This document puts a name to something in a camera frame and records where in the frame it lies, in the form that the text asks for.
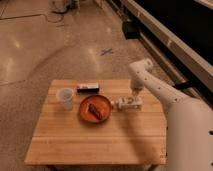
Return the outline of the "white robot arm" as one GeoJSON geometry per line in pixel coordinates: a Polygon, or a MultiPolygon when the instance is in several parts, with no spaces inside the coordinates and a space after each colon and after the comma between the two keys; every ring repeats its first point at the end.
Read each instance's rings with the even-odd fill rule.
{"type": "Polygon", "coordinates": [[[150,73],[142,59],[128,66],[131,89],[147,88],[168,109],[166,171],[213,171],[213,109],[150,73]]]}

